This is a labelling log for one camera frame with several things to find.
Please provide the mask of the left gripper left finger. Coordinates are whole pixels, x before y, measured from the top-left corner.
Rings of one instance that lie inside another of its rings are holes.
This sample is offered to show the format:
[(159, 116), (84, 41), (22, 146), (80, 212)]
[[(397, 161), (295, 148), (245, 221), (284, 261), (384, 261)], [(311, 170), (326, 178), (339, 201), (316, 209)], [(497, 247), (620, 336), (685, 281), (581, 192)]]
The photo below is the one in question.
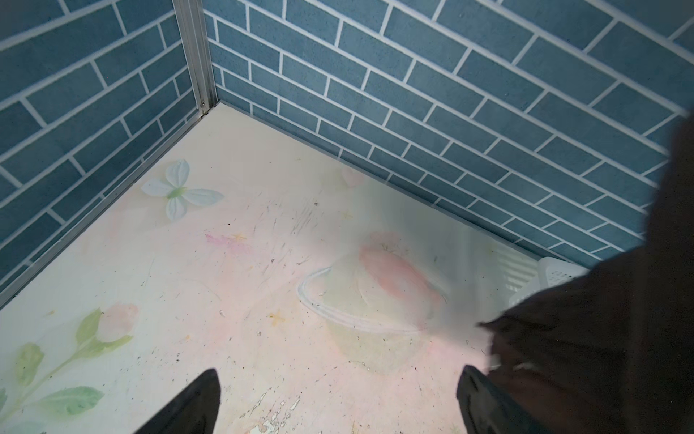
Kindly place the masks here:
[(136, 434), (213, 434), (221, 394), (217, 371), (208, 369), (140, 427)]

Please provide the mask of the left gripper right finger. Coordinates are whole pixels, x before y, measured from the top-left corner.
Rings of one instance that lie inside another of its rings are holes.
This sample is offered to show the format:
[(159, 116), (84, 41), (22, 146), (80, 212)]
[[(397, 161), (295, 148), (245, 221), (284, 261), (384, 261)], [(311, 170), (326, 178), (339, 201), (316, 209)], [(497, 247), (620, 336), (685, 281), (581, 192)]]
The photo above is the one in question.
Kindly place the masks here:
[(546, 427), (473, 365), (463, 369), (457, 385), (457, 401), (468, 433), (548, 433)]

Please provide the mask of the white plastic basket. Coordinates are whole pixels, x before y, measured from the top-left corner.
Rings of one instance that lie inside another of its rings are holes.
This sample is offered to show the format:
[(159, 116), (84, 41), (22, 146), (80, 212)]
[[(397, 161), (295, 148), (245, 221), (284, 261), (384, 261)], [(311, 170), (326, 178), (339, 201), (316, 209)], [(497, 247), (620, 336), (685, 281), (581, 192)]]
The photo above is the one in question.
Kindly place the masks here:
[(514, 307), (532, 295), (561, 286), (588, 273), (582, 266), (551, 257), (540, 260), (502, 259), (502, 283), (511, 292), (507, 306)]

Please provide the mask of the brown trousers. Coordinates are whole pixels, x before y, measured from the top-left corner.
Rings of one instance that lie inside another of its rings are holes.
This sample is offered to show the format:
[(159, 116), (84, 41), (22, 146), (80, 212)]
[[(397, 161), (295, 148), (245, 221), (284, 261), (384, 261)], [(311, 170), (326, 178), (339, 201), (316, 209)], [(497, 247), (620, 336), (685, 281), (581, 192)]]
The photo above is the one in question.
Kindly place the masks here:
[(489, 380), (555, 433), (693, 430), (693, 123), (642, 245), (484, 324)]

